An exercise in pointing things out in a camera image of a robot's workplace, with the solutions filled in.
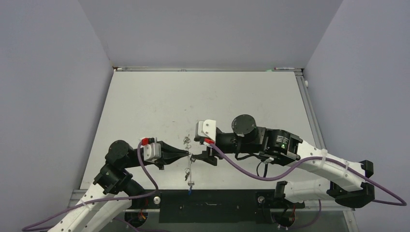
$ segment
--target small metal part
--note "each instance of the small metal part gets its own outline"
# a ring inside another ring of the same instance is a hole
[[[161,198],[160,197],[154,197],[154,204],[159,204],[161,202]]]
[[[264,197],[264,196],[258,197],[258,202],[259,202],[260,204],[262,204],[262,203],[264,202],[264,200],[265,200],[265,197]]]
[[[190,135],[185,136],[184,145],[185,145],[185,150],[187,150],[187,151],[189,151],[190,148],[191,148],[190,142],[191,142]]]
[[[188,177],[190,176],[190,173],[191,173],[191,172],[187,172],[187,173],[185,174],[185,181],[188,180]]]

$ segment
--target cylindrical motor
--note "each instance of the cylindrical motor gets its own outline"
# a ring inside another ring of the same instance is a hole
[[[126,168],[130,163],[130,155],[134,155],[134,149],[125,141],[117,140],[110,145],[105,160],[117,169]]]
[[[268,139],[268,150],[276,153],[286,154],[288,151],[289,143],[291,141],[291,134],[283,130],[270,131]]]
[[[237,141],[247,144],[253,142],[259,134],[255,119],[250,115],[239,115],[232,121],[232,130]]]

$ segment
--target white cable tie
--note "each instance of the white cable tie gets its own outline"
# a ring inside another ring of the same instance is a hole
[[[349,168],[349,162],[347,160],[345,160],[345,170],[343,171],[343,176],[347,173],[347,169]]]
[[[85,201],[83,201],[83,199],[80,199],[80,201],[81,201],[81,204],[83,204],[83,206],[86,207],[89,211],[92,210],[91,207],[88,204],[86,204]]]
[[[324,162],[326,161],[327,150],[326,150],[326,149],[322,149],[322,150],[321,150],[321,154],[322,154],[322,160],[321,160],[321,163],[319,164],[318,169],[322,169],[322,168],[323,168]]]

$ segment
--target gray wall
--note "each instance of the gray wall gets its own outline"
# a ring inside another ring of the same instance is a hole
[[[115,66],[305,67],[342,0],[79,0]]]
[[[375,163],[410,201],[410,1],[344,0],[305,70],[329,151]],[[389,199],[376,191],[377,199]],[[409,231],[409,207],[358,209],[362,232]]]
[[[67,206],[112,76],[77,0],[0,3],[0,231]]]

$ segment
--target white table surface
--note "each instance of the white table surface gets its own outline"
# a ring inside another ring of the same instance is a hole
[[[314,144],[305,107],[293,72],[115,72],[91,149],[81,189],[87,189],[104,165],[108,148],[125,140],[136,148],[142,137],[184,149],[191,138],[190,152],[199,154],[205,146],[193,141],[198,120],[214,119],[223,132],[232,132],[231,122],[240,114],[252,115],[258,126],[284,129]],[[256,173],[259,160],[237,163]],[[147,167],[160,189],[188,189],[185,182],[187,158],[160,171]],[[270,165],[268,176],[288,167]],[[153,185],[140,167],[130,168],[134,180],[146,189]],[[284,180],[303,181],[318,176],[295,170]],[[243,175],[224,160],[214,167],[200,160],[192,164],[193,189],[274,189],[276,182],[264,182]]]

